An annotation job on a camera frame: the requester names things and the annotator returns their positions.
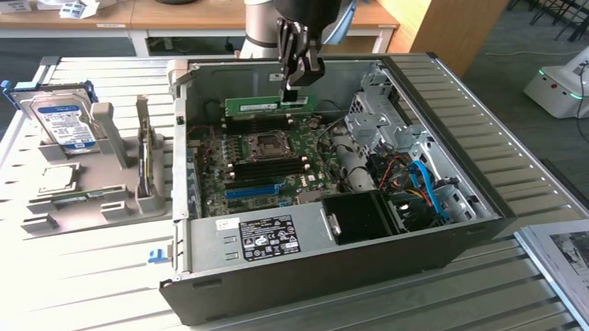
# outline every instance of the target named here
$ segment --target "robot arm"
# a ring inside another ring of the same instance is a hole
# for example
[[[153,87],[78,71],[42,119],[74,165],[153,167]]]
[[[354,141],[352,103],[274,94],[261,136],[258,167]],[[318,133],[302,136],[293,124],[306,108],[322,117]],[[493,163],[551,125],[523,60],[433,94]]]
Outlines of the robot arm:
[[[318,56],[322,36],[334,25],[328,42],[344,39],[357,7],[356,0],[246,0],[247,40],[241,58],[278,57],[283,101],[297,101],[298,90],[325,74]]]

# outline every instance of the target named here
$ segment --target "blue label hard drive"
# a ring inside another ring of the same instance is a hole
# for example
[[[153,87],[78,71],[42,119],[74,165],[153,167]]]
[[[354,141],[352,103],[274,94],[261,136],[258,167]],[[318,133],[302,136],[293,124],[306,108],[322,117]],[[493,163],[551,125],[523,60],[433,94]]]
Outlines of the blue label hard drive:
[[[106,133],[91,114],[94,87],[90,81],[79,84],[38,86],[11,91],[15,106],[40,126],[43,143],[58,144],[67,154],[98,151],[97,140]]]

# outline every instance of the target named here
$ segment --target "green ram module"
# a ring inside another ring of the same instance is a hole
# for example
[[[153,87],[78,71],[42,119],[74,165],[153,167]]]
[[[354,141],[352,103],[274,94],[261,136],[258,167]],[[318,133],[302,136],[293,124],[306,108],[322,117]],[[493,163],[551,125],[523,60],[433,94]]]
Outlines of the green ram module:
[[[254,114],[310,114],[317,106],[317,96],[298,97],[294,102],[281,102],[281,97],[226,99],[225,115],[229,117]]]

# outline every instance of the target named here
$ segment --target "floor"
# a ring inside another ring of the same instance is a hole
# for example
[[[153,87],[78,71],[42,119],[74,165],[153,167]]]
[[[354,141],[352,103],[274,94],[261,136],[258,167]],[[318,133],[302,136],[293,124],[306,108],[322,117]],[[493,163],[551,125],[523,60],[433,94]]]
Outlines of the floor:
[[[576,121],[553,118],[523,93],[540,67],[561,65],[575,55],[486,55],[488,52],[511,53],[521,50],[563,53],[588,47],[589,35],[571,43],[567,41],[568,31],[561,40],[555,41],[560,25],[552,26],[552,17],[545,15],[531,26],[532,16],[525,1],[520,2],[513,11],[504,13],[464,81],[537,157],[551,160],[589,197],[589,143],[577,132]],[[43,56],[135,55],[127,39],[2,39],[0,42],[0,80],[30,80]],[[2,137],[14,115],[11,104],[4,98],[0,98],[0,110]],[[589,119],[581,120],[581,126],[587,127],[589,133]]]

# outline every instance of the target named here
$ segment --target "power supply label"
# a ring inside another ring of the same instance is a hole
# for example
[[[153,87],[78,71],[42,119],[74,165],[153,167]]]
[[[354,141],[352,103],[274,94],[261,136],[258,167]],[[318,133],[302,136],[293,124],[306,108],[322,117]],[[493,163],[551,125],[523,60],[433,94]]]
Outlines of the power supply label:
[[[241,222],[239,233],[243,256],[250,262],[301,251],[291,215]]]
[[[39,108],[43,125],[58,143],[71,149],[91,147],[97,140],[88,124],[80,121],[82,110],[76,105]]]

